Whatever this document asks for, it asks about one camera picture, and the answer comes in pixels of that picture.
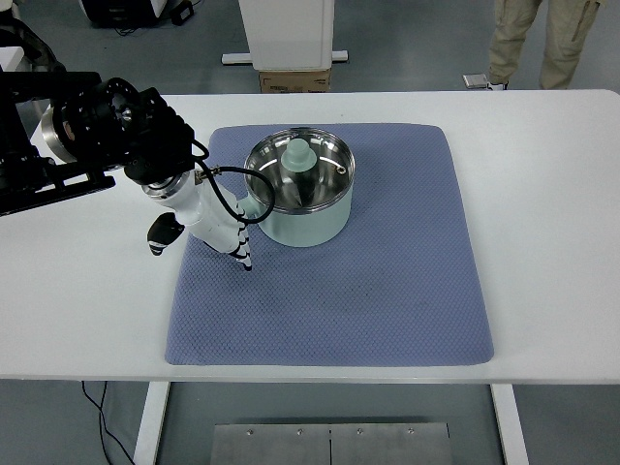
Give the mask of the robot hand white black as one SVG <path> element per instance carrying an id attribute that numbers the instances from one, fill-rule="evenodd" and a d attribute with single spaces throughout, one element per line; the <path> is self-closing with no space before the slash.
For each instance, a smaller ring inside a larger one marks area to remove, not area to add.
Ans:
<path id="1" fill-rule="evenodd" d="M 187 231 L 214 251 L 233 257 L 245 270 L 252 268 L 245 212 L 234 194 L 217 183 L 198 181 L 193 170 L 145 185 L 142 191 L 169 209 L 147 233 L 153 255 L 161 255 Z"/>

